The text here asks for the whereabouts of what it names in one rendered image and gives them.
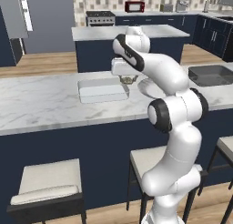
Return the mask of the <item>dark blue marble-top counter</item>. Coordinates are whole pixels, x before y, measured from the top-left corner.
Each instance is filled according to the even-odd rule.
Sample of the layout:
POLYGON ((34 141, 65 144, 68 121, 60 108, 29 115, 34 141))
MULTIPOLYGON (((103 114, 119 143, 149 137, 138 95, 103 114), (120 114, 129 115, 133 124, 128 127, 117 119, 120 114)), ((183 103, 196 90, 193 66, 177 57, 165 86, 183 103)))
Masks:
POLYGON ((77 94, 83 79, 109 73, 74 73, 0 79, 0 224, 24 167, 77 158, 87 209, 127 199, 129 153, 167 143, 147 118, 149 98, 136 85, 120 102, 84 105, 77 94))

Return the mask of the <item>silver coffee machine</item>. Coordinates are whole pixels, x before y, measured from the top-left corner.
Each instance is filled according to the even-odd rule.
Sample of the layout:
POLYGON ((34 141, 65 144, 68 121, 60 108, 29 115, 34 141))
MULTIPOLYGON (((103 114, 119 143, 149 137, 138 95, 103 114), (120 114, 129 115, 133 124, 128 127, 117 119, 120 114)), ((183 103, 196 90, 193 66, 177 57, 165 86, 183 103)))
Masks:
POLYGON ((177 0, 176 12, 177 13, 186 13, 188 5, 189 5, 188 0, 177 0))

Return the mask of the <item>red microwave oven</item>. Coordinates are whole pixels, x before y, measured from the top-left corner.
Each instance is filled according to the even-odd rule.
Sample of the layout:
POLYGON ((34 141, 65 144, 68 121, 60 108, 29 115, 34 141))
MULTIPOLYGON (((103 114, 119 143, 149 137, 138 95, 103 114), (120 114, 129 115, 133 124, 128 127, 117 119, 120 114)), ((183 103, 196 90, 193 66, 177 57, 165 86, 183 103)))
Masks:
POLYGON ((125 1, 125 11, 127 13, 143 13, 145 3, 143 1, 125 1))

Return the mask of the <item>grey sink basin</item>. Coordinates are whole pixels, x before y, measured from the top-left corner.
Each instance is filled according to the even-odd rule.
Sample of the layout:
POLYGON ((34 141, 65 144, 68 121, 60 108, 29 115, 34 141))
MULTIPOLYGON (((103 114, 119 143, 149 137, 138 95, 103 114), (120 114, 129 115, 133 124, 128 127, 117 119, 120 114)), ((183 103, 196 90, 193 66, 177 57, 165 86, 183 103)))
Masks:
POLYGON ((225 66, 191 66, 188 77, 199 87, 215 87, 233 84, 233 71, 225 66))

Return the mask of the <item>grey fridge door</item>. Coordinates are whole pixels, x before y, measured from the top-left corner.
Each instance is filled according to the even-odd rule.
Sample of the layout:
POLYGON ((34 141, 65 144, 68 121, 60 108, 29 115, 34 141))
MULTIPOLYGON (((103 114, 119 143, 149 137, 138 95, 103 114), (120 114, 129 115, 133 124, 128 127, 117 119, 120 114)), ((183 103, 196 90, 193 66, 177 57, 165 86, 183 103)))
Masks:
POLYGON ((28 38, 21 0, 0 0, 0 6, 9 38, 28 38))

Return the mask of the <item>dark blue base cupboards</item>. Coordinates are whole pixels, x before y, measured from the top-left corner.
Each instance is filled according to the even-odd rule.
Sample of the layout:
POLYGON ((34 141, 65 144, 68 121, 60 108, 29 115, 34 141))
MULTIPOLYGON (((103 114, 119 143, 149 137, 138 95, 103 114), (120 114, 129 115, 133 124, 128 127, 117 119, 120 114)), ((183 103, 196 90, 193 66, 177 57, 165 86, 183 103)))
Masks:
POLYGON ((187 43, 191 44, 197 19, 196 15, 125 15, 116 17, 116 25, 171 25, 189 34, 187 43))

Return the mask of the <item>grey toaster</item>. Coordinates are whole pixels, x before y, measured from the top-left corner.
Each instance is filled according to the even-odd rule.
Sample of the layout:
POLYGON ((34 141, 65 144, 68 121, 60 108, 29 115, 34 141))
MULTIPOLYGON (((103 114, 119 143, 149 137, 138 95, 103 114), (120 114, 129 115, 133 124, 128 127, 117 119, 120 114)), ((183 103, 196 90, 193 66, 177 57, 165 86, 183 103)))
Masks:
POLYGON ((163 13, 172 13, 173 12, 173 5, 161 4, 159 11, 163 12, 163 13))

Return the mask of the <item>dark blue kitchen island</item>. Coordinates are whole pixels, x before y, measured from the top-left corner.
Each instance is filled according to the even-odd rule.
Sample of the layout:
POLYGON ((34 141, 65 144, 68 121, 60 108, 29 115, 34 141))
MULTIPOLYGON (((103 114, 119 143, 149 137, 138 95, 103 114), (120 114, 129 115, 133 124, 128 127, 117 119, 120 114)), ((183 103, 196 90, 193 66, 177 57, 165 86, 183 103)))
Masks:
MULTIPOLYGON (((183 45, 189 39, 188 33, 171 25, 142 25, 141 28, 150 39, 151 53, 165 54, 180 62, 183 45)), ((77 71, 110 71, 111 60, 115 57, 113 39, 127 29, 127 25, 73 27, 77 71)))

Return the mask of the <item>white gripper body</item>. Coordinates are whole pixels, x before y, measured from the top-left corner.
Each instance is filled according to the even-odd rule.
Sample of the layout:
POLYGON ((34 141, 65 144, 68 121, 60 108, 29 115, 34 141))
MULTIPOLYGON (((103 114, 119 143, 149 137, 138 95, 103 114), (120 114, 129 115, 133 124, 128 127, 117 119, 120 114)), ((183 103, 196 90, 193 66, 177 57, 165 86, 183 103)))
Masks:
POLYGON ((141 72, 135 70, 123 58, 115 57, 111 61, 111 72, 114 76, 140 76, 141 72))

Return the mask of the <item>black dishwasher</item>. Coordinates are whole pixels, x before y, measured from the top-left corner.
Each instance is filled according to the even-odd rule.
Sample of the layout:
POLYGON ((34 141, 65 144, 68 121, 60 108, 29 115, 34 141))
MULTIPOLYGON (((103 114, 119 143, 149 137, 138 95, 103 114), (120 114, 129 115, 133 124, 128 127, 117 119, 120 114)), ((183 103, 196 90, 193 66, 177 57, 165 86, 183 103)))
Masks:
POLYGON ((222 60, 225 62, 233 62, 233 26, 231 27, 226 48, 222 60))

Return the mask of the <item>dark blue tall cabinet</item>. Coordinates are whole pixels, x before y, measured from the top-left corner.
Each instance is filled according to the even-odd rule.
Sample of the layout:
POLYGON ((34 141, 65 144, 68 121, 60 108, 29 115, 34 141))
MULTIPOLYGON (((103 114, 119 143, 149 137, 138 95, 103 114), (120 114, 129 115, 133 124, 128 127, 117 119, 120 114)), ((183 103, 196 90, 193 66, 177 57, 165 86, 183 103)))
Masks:
POLYGON ((0 7, 0 67, 16 66, 22 55, 20 40, 18 38, 10 39, 8 36, 0 7))

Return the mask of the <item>steel oven with hob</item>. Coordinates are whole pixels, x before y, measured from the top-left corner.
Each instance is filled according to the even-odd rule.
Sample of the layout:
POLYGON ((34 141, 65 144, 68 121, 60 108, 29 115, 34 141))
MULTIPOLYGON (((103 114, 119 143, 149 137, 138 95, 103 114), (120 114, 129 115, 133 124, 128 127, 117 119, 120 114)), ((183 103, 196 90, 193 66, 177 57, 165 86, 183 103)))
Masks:
POLYGON ((113 26, 116 22, 116 16, 111 11, 87 11, 87 26, 113 26))

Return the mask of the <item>dark blue side cupboards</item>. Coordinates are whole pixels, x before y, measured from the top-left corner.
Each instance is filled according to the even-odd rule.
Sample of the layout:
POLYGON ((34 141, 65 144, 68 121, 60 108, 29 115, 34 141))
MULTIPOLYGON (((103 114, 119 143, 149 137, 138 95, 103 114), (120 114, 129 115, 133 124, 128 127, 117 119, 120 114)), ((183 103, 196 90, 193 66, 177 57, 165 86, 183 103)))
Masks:
POLYGON ((199 15, 193 44, 222 59, 233 23, 199 15))

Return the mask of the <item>white tupperware container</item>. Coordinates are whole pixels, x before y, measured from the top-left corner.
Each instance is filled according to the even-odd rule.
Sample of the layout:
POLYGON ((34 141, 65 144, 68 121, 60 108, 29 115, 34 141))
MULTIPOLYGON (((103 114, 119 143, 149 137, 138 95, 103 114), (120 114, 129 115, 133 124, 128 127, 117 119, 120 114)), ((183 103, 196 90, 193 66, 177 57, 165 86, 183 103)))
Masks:
POLYGON ((78 94, 83 104, 121 101, 129 98, 127 85, 117 77, 82 80, 77 82, 78 94))

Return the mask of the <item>black stool with white seat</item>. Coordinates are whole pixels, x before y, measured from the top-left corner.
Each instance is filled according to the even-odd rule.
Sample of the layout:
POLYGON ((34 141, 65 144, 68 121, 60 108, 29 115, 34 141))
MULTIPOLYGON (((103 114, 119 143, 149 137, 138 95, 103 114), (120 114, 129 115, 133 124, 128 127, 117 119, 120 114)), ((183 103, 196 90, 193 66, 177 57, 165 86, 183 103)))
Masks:
POLYGON ((25 166, 6 212, 17 224, 46 224, 78 214, 86 224, 79 159, 25 166))
MULTIPOLYGON (((204 185, 205 185, 205 182, 208 178, 208 174, 211 171, 222 169, 222 168, 227 168, 227 167, 233 168, 233 136, 220 137, 218 139, 218 142, 214 148, 211 159, 208 163, 208 167, 205 170, 205 177, 202 179, 202 181, 200 183, 198 195, 199 196, 201 195, 202 190, 203 190, 204 185), (225 165, 221 165, 221 166, 214 166, 213 165, 217 154, 219 154, 221 157, 223 157, 227 161, 227 163, 225 165)), ((230 202, 228 203, 228 207, 225 211, 225 214, 224 214, 220 224, 227 223, 227 220, 228 220, 232 210, 233 210, 233 196, 231 197, 230 202)))
MULTIPOLYGON (((139 190, 141 192, 141 206, 140 206, 140 216, 139 216, 139 224, 141 224, 142 219, 146 215, 147 201, 153 199, 149 197, 142 189, 142 176, 143 174, 150 170, 153 166, 155 166, 158 161, 163 157, 166 150, 166 146, 156 147, 156 148, 144 148, 130 151, 129 158, 129 171, 128 171, 128 181, 127 181, 127 210, 129 210, 129 193, 130 187, 132 185, 138 185, 139 190)), ((198 166, 198 170, 200 171, 201 182, 203 182, 204 178, 207 177, 208 173, 206 170, 203 170, 200 165, 198 166)), ((187 202, 183 214, 183 218, 181 223, 186 224, 187 218, 189 216, 189 212, 191 210, 194 197, 196 196, 196 191, 200 186, 193 188, 188 192, 187 202)))

